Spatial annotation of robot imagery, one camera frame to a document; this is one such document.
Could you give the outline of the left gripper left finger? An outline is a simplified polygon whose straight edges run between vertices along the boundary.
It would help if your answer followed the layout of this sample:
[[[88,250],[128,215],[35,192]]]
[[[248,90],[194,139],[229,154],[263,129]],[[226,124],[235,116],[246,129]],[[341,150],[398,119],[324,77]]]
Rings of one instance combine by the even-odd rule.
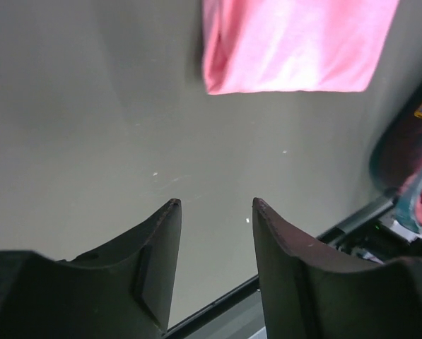
[[[181,203],[172,199],[72,261],[0,250],[0,338],[162,337],[181,226]]]

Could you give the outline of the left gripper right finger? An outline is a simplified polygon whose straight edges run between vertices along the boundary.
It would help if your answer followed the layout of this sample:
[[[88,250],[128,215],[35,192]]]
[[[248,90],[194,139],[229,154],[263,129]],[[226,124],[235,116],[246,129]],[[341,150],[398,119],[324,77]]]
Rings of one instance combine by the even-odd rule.
[[[253,200],[269,338],[422,338],[422,257],[349,256]]]

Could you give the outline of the pink t shirt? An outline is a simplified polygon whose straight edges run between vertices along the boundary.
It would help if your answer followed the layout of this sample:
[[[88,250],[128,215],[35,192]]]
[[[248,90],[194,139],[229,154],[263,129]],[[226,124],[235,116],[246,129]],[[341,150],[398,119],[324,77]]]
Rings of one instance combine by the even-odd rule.
[[[397,1],[204,1],[202,76],[210,95],[370,84]]]

